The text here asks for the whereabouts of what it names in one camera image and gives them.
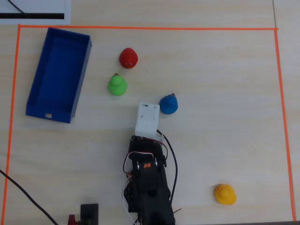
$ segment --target black cable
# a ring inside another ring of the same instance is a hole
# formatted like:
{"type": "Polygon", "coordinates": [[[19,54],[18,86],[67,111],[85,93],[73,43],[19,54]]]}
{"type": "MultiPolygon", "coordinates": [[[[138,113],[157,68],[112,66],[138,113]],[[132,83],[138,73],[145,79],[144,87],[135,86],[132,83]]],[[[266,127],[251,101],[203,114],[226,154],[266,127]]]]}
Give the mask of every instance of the black cable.
{"type": "Polygon", "coordinates": [[[173,151],[173,148],[169,142],[169,140],[167,139],[167,137],[165,135],[163,135],[165,140],[167,141],[168,145],[169,145],[169,148],[172,152],[172,155],[173,155],[173,158],[174,158],[174,163],[175,163],[175,179],[174,179],[174,184],[173,184],[173,189],[172,189],[172,193],[171,193],[171,198],[170,198],[170,202],[172,204],[172,200],[173,200],[173,196],[174,196],[174,191],[175,191],[175,187],[176,187],[176,182],[177,182],[177,175],[178,175],[178,165],[177,165],[177,160],[176,160],[176,157],[175,157],[175,153],[173,151]]]}
{"type": "Polygon", "coordinates": [[[26,15],[26,13],[23,12],[21,9],[19,9],[14,3],[12,3],[11,0],[8,0],[8,2],[9,2],[10,4],[12,4],[12,5],[13,5],[20,13],[23,13],[24,15],[26,15]]]}
{"type": "Polygon", "coordinates": [[[36,201],[33,200],[33,198],[12,178],[10,178],[6,173],[4,173],[2,170],[0,170],[0,173],[2,173],[3,176],[5,176],[7,179],[9,179],[14,185],[16,185],[28,198],[29,200],[38,207],[51,221],[53,224],[58,225],[58,223],[47,213],[39,204],[36,203],[36,201]]]}

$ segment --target orange tape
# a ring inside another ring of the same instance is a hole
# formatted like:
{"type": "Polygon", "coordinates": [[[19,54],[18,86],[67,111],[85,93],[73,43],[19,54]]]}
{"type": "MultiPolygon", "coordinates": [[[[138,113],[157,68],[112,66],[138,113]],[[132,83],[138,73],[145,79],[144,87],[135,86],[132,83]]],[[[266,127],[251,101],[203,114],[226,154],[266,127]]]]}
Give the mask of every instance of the orange tape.
{"type": "MultiPolygon", "coordinates": [[[[13,76],[13,87],[12,87],[11,107],[10,107],[6,174],[8,174],[8,172],[9,172],[11,140],[12,140],[12,131],[13,131],[14,105],[15,105],[15,82],[16,82],[16,73],[17,73],[17,63],[18,63],[21,28],[48,28],[48,27],[80,28],[80,29],[121,29],[121,30],[273,30],[274,31],[274,37],[275,37],[277,69],[278,69],[280,96],[281,96],[281,106],[282,106],[282,114],[283,114],[284,130],[285,130],[285,145],[286,145],[286,156],[287,156],[288,175],[289,175],[292,219],[293,219],[293,221],[296,221],[296,212],[295,212],[294,196],[293,196],[293,178],[292,178],[291,158],[290,158],[290,150],[289,150],[289,142],[288,142],[287,123],[286,123],[286,116],[285,116],[285,102],[284,102],[284,95],[283,95],[283,85],[282,85],[282,77],[281,77],[281,69],[280,69],[280,58],[279,58],[279,50],[278,50],[278,39],[277,39],[277,30],[278,30],[278,28],[211,28],[211,27],[207,27],[207,28],[174,27],[174,28],[172,28],[172,27],[127,27],[127,26],[122,27],[122,26],[73,26],[73,25],[48,26],[48,25],[20,25],[20,24],[18,24],[17,42],[16,42],[16,48],[15,48],[15,66],[14,66],[14,76],[13,76]]],[[[8,191],[8,180],[7,180],[7,178],[5,178],[1,225],[4,225],[7,191],[8,191]]]]}
{"type": "Polygon", "coordinates": [[[235,27],[122,27],[122,26],[76,26],[76,25],[21,25],[24,28],[81,28],[120,30],[278,30],[278,28],[235,28],[235,27]]]}
{"type": "MultiPolygon", "coordinates": [[[[13,89],[12,89],[12,93],[11,93],[8,146],[7,146],[7,158],[6,158],[6,170],[5,170],[5,173],[7,175],[8,175],[8,172],[9,172],[11,137],[12,137],[12,132],[13,132],[13,119],[14,119],[14,106],[15,106],[15,80],[16,80],[16,76],[17,76],[17,64],[18,64],[18,54],[19,54],[20,32],[21,32],[21,26],[18,24],[17,42],[16,42],[16,45],[15,45],[15,67],[14,67],[14,77],[13,77],[13,89]]],[[[2,215],[1,215],[1,225],[4,225],[4,216],[5,216],[7,192],[8,192],[8,179],[5,178],[3,204],[2,204],[2,215]]]]}
{"type": "Polygon", "coordinates": [[[285,116],[285,99],[284,99],[284,96],[283,96],[283,85],[282,85],[280,58],[279,58],[279,49],[278,49],[278,39],[277,39],[277,31],[276,30],[274,30],[274,38],[275,38],[277,69],[278,69],[278,78],[279,78],[279,87],[280,87],[281,107],[282,107],[282,115],[283,115],[283,126],[284,126],[284,129],[285,129],[285,146],[286,146],[287,169],[288,169],[288,173],[289,173],[292,219],[293,219],[293,221],[296,221],[296,211],[295,211],[294,193],[293,193],[293,177],[292,177],[292,167],[291,167],[291,156],[290,156],[290,147],[289,147],[289,137],[288,137],[288,133],[287,133],[287,123],[286,123],[286,116],[285,116]]]}

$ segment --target white wire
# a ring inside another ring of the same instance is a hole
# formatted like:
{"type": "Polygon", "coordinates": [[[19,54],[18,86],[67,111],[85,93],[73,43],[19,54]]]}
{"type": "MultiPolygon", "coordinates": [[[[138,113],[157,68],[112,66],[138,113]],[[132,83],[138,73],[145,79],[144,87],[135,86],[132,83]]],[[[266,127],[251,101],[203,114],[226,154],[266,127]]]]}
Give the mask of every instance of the white wire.
{"type": "Polygon", "coordinates": [[[127,162],[127,159],[129,157],[129,155],[131,153],[139,153],[139,154],[145,154],[145,155],[152,155],[152,157],[154,158],[154,155],[151,153],[151,152],[140,152],[140,151],[132,151],[130,153],[127,154],[126,158],[125,158],[125,161],[124,161],[124,164],[123,164],[123,170],[125,171],[125,165],[126,165],[126,162],[127,162]]]}
{"type": "Polygon", "coordinates": [[[136,225],[135,221],[132,219],[132,217],[131,217],[130,213],[128,212],[128,209],[126,208],[126,205],[125,205],[125,203],[124,203],[124,189],[126,188],[127,182],[129,181],[130,178],[131,178],[131,177],[129,177],[129,178],[127,179],[127,181],[126,181],[126,183],[125,183],[125,186],[124,186],[123,189],[122,189],[122,202],[123,202],[123,205],[124,205],[124,208],[125,208],[127,214],[128,214],[129,217],[131,218],[132,222],[136,225]]]}

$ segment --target blue box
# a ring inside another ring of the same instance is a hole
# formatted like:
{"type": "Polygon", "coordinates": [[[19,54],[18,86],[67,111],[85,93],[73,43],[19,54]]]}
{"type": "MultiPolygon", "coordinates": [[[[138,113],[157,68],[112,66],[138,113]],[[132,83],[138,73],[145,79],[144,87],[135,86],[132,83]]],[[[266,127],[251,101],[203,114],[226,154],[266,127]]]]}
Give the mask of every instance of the blue box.
{"type": "Polygon", "coordinates": [[[88,64],[89,35],[49,28],[26,105],[26,115],[70,123],[88,64]]]}

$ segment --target green rubber duck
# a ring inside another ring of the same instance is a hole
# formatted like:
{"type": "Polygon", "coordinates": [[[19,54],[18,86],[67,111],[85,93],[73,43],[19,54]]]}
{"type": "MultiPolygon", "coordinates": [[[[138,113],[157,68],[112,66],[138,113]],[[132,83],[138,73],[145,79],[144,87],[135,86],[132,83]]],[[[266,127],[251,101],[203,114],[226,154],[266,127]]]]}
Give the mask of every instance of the green rubber duck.
{"type": "Polygon", "coordinates": [[[127,90],[127,83],[119,74],[114,74],[108,83],[108,90],[112,95],[121,96],[127,90]]]}

